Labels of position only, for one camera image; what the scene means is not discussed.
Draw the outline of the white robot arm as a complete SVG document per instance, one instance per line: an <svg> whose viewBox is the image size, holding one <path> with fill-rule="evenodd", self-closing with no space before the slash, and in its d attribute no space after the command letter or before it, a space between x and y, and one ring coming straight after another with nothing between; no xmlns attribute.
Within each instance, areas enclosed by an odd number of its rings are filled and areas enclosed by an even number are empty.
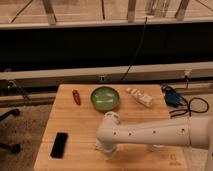
<svg viewBox="0 0 213 171"><path fill-rule="evenodd" d="M205 171L213 171L213 116L179 117L140 124L120 123L118 113L109 111L96 132L96 146L112 154L118 144L191 146L208 151Z"/></svg>

